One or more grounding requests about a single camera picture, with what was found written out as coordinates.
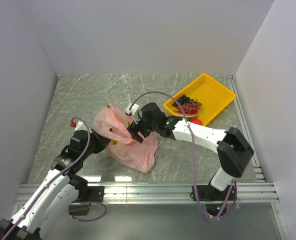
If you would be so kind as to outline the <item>pink plastic bag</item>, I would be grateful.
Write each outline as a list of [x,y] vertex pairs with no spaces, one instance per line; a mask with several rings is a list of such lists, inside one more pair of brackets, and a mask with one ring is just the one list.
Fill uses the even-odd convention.
[[[132,122],[131,116],[126,115],[114,104],[108,104],[95,115],[93,130],[111,140],[105,151],[113,159],[127,167],[146,173],[155,163],[158,140],[154,133],[151,133],[142,143],[132,139],[127,131],[128,125]],[[120,144],[113,145],[112,141],[118,141]]]

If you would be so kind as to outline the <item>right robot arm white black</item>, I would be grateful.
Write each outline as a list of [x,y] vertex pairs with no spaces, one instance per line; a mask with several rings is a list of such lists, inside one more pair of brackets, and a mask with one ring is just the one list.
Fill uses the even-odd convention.
[[195,143],[218,154],[220,168],[208,187],[208,194],[214,200],[224,196],[228,185],[243,175],[254,155],[250,143],[235,127],[214,129],[188,122],[179,116],[166,116],[154,102],[143,107],[129,104],[126,114],[134,119],[127,130],[139,143],[156,132],[163,138]]

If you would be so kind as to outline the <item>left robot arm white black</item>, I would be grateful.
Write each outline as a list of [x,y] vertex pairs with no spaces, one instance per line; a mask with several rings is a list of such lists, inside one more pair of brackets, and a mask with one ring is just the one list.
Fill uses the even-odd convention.
[[94,130],[76,130],[31,198],[9,220],[0,220],[0,240],[40,240],[71,203],[102,205],[104,188],[90,188],[77,172],[86,158],[102,152],[109,142]]

